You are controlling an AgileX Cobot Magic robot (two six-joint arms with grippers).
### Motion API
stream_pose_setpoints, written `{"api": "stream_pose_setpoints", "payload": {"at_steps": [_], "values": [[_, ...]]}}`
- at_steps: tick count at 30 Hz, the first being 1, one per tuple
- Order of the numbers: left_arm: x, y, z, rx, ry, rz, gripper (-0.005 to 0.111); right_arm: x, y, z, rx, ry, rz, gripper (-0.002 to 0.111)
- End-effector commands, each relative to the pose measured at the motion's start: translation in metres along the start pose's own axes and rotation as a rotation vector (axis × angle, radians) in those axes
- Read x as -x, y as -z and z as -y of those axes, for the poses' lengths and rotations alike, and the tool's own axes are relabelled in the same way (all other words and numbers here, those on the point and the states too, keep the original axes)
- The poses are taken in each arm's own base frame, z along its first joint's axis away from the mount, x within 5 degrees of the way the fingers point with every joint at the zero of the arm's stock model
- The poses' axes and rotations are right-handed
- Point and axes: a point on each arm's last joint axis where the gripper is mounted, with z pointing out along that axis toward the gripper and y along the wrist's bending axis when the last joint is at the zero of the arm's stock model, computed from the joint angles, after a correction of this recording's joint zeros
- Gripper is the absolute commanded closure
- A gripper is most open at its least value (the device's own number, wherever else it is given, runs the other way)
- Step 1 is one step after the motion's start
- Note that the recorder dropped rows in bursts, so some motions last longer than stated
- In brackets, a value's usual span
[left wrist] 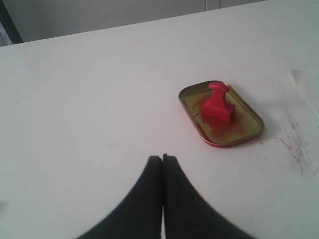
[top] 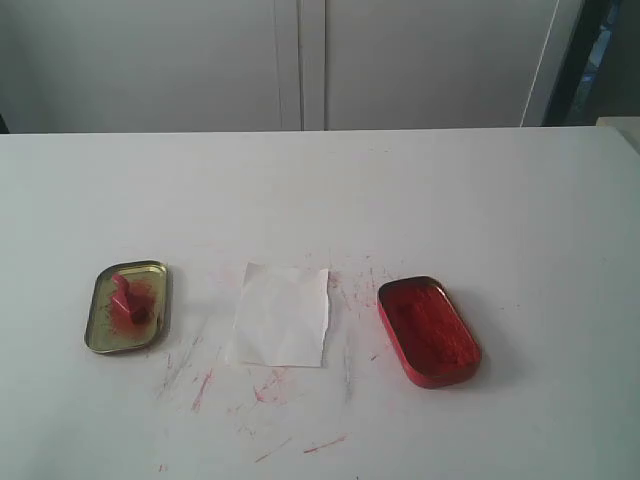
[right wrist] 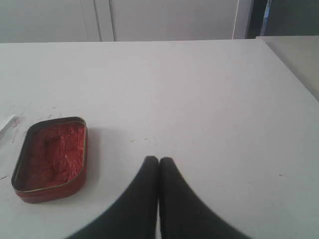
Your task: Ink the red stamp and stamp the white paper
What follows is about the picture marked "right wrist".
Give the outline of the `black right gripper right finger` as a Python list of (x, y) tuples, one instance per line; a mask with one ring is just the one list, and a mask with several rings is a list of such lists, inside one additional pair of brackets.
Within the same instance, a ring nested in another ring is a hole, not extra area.
[(159, 162), (159, 218), (163, 239), (248, 238), (197, 197), (169, 157)]

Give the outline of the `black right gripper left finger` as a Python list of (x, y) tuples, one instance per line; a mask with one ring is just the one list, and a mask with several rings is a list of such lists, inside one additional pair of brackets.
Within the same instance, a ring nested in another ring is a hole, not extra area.
[(70, 239), (154, 239), (156, 237), (159, 160), (147, 156), (123, 194), (97, 219)]

